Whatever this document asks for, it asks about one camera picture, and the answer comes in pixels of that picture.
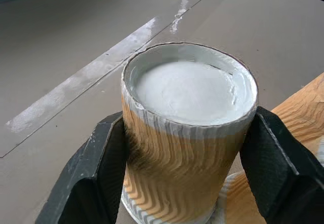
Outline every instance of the table surface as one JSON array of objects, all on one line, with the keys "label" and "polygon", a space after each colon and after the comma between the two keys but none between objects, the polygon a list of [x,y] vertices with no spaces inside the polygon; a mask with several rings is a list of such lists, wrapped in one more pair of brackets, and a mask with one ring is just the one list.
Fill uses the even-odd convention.
[{"label": "table surface", "polygon": [[[2,223],[32,223],[69,158],[98,121],[120,111],[120,75],[136,50],[213,46],[242,60],[273,109],[324,71],[320,0],[181,0],[34,103],[0,132]],[[236,159],[231,172],[241,169]],[[134,223],[123,207],[117,223]]]}]

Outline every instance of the paper cup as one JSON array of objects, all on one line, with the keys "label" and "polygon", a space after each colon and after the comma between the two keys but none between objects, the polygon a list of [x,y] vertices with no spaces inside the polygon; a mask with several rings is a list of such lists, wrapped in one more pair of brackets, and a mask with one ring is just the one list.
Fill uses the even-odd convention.
[{"label": "paper cup", "polygon": [[253,76],[216,49],[168,43],[131,57],[121,88],[127,211],[140,224],[205,224],[255,115]]}]

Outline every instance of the cup base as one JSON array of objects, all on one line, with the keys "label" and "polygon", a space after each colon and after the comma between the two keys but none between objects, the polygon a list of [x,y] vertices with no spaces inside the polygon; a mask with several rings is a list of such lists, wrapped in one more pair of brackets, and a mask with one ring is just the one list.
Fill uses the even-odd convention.
[{"label": "cup base", "polygon": [[211,224],[211,216],[215,213],[215,208],[212,208],[207,215],[202,216],[199,219],[182,223],[169,223],[160,219],[155,219],[152,215],[149,215],[146,211],[139,208],[135,201],[129,198],[125,188],[123,188],[123,192],[121,194],[121,202],[137,224]]}]

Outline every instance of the tabletop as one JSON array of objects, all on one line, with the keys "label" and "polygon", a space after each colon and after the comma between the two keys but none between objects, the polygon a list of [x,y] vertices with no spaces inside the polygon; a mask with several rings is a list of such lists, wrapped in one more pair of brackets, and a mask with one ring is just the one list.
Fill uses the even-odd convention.
[{"label": "tabletop", "polygon": [[[324,71],[323,19],[320,0],[180,0],[4,125],[2,223],[34,222],[96,123],[121,110],[120,75],[135,51],[179,41],[220,49],[249,67],[260,105],[273,109]],[[117,223],[134,221],[121,207]]]}]

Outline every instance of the wood grain pattern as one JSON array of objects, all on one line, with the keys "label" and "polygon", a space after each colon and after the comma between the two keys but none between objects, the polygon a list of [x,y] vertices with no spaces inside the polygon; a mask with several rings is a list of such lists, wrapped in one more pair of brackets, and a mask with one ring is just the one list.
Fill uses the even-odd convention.
[{"label": "wood grain pattern", "polygon": [[124,182],[129,198],[168,223],[211,212],[248,126],[225,138],[181,138],[146,125],[125,101],[123,112],[130,136]]},{"label": "wood grain pattern", "polygon": [[[292,95],[272,112],[293,136],[316,157],[324,139],[324,73]],[[226,224],[264,224],[244,172],[231,183],[226,199]]]}]

